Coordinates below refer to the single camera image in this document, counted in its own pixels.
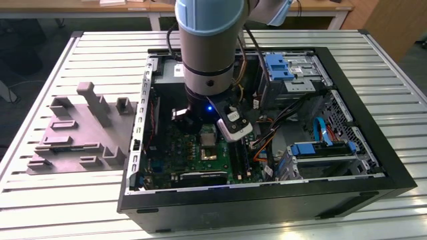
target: black cable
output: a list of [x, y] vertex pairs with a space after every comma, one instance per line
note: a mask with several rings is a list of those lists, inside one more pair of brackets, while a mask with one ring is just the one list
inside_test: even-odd
[[272, 121], [272, 123], [269, 125], [269, 132], [265, 134], [265, 136], [262, 136], [258, 140], [256, 140], [252, 143], [252, 146], [256, 146], [264, 140], [266, 140], [272, 137], [272, 135], [274, 134], [276, 130], [280, 127], [280, 122], [282, 120], [285, 120], [286, 118], [289, 118], [300, 110], [300, 107], [302, 106], [302, 103], [309, 96], [310, 96], [309, 94], [304, 95], [285, 109], [282, 109], [282, 111], [278, 113], [277, 117], [274, 118], [274, 120]]
[[246, 4], [246, 12], [250, 13], [250, 0], [245, 0], [245, 4]]
[[264, 93], [266, 92], [266, 89], [269, 89], [269, 74], [268, 74], [268, 71], [266, 71], [266, 65], [265, 65], [264, 55], [262, 55], [262, 53], [261, 53], [258, 43], [257, 43], [256, 40], [254, 40], [254, 37], [253, 37], [253, 35], [252, 35], [252, 32], [250, 32], [248, 26], [244, 24], [242, 27], [244, 27], [244, 30], [245, 30], [245, 32], [246, 32], [246, 34], [248, 34], [248, 37], [250, 38], [250, 40], [252, 40], [252, 42], [253, 42], [253, 45], [254, 45], [254, 49], [256, 49], [256, 53], [257, 53], [257, 58], [258, 58], [258, 62], [260, 62], [261, 73], [262, 73], [264, 79], [265, 79], [264, 91], [262, 91], [262, 95], [261, 95], [260, 101], [258, 101], [258, 102], [260, 102], [260, 107], [258, 107], [258, 109], [262, 110], [262, 108], [264, 108], [264, 101], [265, 101], [264, 99], [265, 99], [265, 97], [266, 97], [266, 96], [265, 96], [266, 94], [264, 94]]
[[20, 96], [17, 96], [17, 95], [14, 94], [16, 99], [14, 99], [14, 101], [12, 101], [12, 91], [10, 91], [10, 88], [9, 88], [9, 87], [6, 88], [6, 91], [8, 91], [8, 100], [9, 100], [9, 103], [10, 103], [10, 104], [17, 104], [17, 103], [21, 101]]
[[248, 34], [248, 37], [250, 38], [252, 42], [253, 42], [253, 45], [254, 45], [254, 49], [256, 49], [256, 53], [257, 53], [257, 58], [258, 58], [258, 61], [260, 61], [260, 68], [261, 68], [261, 72], [264, 74], [264, 77], [265, 77], [265, 85], [266, 87], [269, 86], [269, 81], [268, 81], [268, 71], [266, 71], [266, 65], [265, 65], [265, 61], [264, 61], [264, 55], [261, 53], [261, 50], [260, 50], [260, 46], [258, 46], [258, 43], [256, 42], [254, 40], [254, 37], [252, 35], [252, 32], [248, 28], [248, 26], [244, 24], [242, 25], [244, 27], [244, 30]]
[[165, 42], [166, 42], [168, 53], [173, 57], [173, 59], [180, 62], [182, 59], [176, 55], [176, 53], [172, 50], [172, 46], [170, 46], [170, 33], [172, 33], [172, 30], [174, 29], [174, 27], [177, 26], [177, 24], [178, 24], [178, 22], [176, 21], [173, 23], [173, 25], [170, 26], [170, 28], [166, 30]]
[[270, 181], [274, 181], [274, 157], [273, 157], [273, 142], [270, 141], [265, 146], [266, 165], [272, 170]]
[[240, 82], [241, 82], [241, 79], [242, 79], [242, 77], [245, 75], [246, 64], [248, 64], [246, 52], [245, 52], [245, 49], [242, 47], [242, 41], [241, 41], [238, 36], [237, 36], [237, 43], [238, 43], [238, 48], [240, 48], [240, 51], [241, 51], [242, 62], [241, 62], [238, 77], [237, 77], [237, 79], [236, 79], [236, 81], [233, 83], [234, 86], [237, 86], [240, 84]]
[[302, 15], [301, 2], [300, 2], [300, 0], [296, 0], [296, 2], [297, 2], [297, 14], [296, 14], [296, 16], [297, 16], [297, 17], [301, 17], [301, 15]]

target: aluminum table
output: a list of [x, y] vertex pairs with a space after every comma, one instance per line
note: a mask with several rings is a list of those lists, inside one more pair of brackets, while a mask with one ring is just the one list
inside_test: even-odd
[[[354, 30], [253, 31], [261, 47], [328, 47], [417, 188], [344, 218], [148, 235], [116, 213], [122, 171], [26, 175], [53, 97], [73, 104], [80, 81], [105, 100], [138, 100], [148, 49], [165, 32], [84, 32], [69, 39], [0, 163], [0, 239], [396, 239], [427, 236], [427, 98], [369, 35]], [[244, 34], [245, 45], [252, 47]], [[178, 35], [170, 35], [177, 48]]]

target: table leg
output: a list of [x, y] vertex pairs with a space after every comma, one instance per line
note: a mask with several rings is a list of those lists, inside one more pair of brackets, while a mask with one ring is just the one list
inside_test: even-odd
[[18, 98], [2, 81], [0, 81], [0, 97], [2, 97], [8, 103], [13, 103]]
[[160, 31], [160, 13], [149, 12], [148, 13], [150, 31]]
[[56, 25], [57, 27], [61, 29], [62, 27], [65, 27], [65, 24], [64, 24], [64, 18], [60, 19], [60, 18], [54, 18], [54, 22], [56, 22]]
[[328, 25], [326, 30], [338, 30], [341, 28], [346, 14], [348, 14], [348, 11], [336, 11], [336, 15], [332, 18], [332, 21]]

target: metal case frame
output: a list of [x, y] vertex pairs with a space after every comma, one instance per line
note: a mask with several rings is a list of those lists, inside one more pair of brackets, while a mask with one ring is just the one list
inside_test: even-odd
[[[126, 195], [128, 169], [124, 169], [117, 212], [126, 214], [148, 233], [342, 217], [380, 198], [397, 196], [416, 187], [329, 50], [325, 47], [268, 47], [261, 48], [261, 51], [314, 52], [354, 119], [353, 126], [358, 128], [381, 164], [385, 177], [294, 184], [269, 182], [258, 187], [213, 187], [202, 191], [172, 190]], [[148, 70], [144, 81], [150, 79], [150, 74]], [[125, 166], [132, 161], [132, 151], [129, 156]]]

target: dark floor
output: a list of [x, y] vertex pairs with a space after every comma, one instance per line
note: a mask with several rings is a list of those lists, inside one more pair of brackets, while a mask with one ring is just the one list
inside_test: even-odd
[[[42, 69], [33, 75], [20, 76], [13, 73], [8, 66], [0, 61], [0, 80], [8, 85], [24, 81], [36, 81], [24, 83], [12, 88], [20, 102], [10, 104], [0, 99], [0, 159], [6, 151], [13, 137], [18, 131], [24, 118], [33, 105], [42, 82], [49, 76], [50, 70], [56, 64], [57, 58], [64, 50], [73, 31], [149, 31], [149, 21], [146, 18], [114, 18], [114, 21], [105, 19], [66, 19], [64, 28], [57, 28], [53, 19], [40, 19], [42, 31], [46, 36], [46, 42], [36, 47], [36, 52], [42, 61]], [[173, 20], [160, 19], [160, 26], [166, 30]], [[427, 50], [415, 44], [405, 57], [399, 62], [405, 74], [409, 76], [420, 90], [427, 94]]]

